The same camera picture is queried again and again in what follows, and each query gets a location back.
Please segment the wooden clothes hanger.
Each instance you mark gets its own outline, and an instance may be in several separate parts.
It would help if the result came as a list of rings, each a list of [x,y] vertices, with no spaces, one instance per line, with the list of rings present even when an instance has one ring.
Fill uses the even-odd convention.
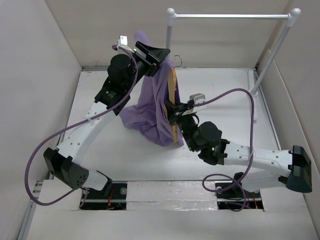
[[[168,121],[169,108],[165,105],[177,104],[180,101],[178,78],[176,69],[171,60],[166,58],[160,65],[159,83],[162,91],[160,97],[160,106],[162,108],[162,125],[164,134],[163,146],[167,147],[171,144],[183,145],[182,139],[178,133],[177,125],[170,125]]]

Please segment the purple t shirt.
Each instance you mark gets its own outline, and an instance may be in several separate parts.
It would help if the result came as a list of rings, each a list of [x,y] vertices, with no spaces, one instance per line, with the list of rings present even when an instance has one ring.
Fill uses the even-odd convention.
[[[170,100],[168,79],[173,69],[173,62],[165,59],[153,77],[144,77],[137,104],[123,108],[119,114],[127,129],[139,132],[148,141],[162,147],[184,145],[181,133],[177,138],[173,136],[164,110],[164,103]]]

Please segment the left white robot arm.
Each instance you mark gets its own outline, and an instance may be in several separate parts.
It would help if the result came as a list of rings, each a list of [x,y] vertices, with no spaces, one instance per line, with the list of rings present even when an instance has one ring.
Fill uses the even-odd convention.
[[[111,59],[107,78],[84,120],[77,123],[68,138],[55,149],[44,151],[50,173],[72,190],[93,189],[103,199],[111,194],[112,179],[81,163],[96,137],[130,100],[130,93],[138,81],[144,76],[153,77],[171,52],[168,48],[151,47],[140,41],[135,47],[132,50],[124,45],[116,46],[119,53]]]

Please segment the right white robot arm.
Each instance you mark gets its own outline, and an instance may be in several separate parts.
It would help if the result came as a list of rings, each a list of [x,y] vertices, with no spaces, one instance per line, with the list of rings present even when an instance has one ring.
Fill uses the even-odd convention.
[[[298,193],[311,193],[312,162],[302,146],[290,150],[254,150],[222,138],[222,131],[211,121],[199,124],[192,111],[193,100],[173,104],[166,101],[168,121],[180,130],[188,149],[205,163],[215,166],[245,166],[259,171],[237,172],[231,191],[237,197],[265,188],[286,187]]]

